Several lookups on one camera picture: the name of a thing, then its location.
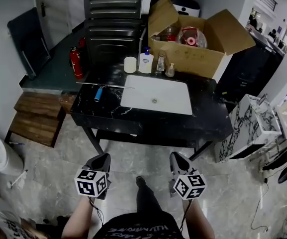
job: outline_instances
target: soap dispenser bottle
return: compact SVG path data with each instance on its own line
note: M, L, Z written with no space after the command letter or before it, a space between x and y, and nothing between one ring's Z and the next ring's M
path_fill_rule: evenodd
M146 51L141 53L139 58L139 72L150 74L152 72L153 55L149 52L150 47L145 47L144 49Z

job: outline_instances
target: black marble table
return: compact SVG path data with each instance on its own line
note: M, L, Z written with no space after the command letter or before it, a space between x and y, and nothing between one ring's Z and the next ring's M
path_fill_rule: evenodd
M85 82L124 86L127 73L123 65L97 65ZM232 125L223 101L216 96L216 82L192 74L176 72L173 78L152 73L146 77L184 82L188 86L193 115L157 112L120 105L123 89L104 88L98 103L98 86L83 85L71 108L76 125L82 126L99 154L100 139L151 145L194 148L195 159L213 141L222 141L232 133ZM97 128L94 135L91 128ZM207 143L198 151L198 141Z

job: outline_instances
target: door handle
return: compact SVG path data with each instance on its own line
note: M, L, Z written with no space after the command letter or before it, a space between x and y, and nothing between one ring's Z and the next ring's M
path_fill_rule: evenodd
M41 11L42 11L42 17L45 17L46 16L46 11L45 11L45 4L44 2L41 2L40 3L40 8L41 8Z

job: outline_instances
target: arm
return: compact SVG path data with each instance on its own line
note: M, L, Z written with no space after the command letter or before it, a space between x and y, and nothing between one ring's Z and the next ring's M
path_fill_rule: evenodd
M82 197L74 213L69 218L64 227L63 239L87 238L92 218L93 207L89 203L88 197Z
M184 211L187 209L189 202L183 201ZM193 200L186 214L186 221L189 236L191 239L215 239L214 230L196 199Z

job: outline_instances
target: shoe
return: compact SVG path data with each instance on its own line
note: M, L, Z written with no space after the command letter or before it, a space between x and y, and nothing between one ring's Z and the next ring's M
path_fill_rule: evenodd
M135 183L137 184L138 187L142 187L142 186L145 186L147 185L145 180L143 179L143 177L141 176L138 176L136 179L135 179Z

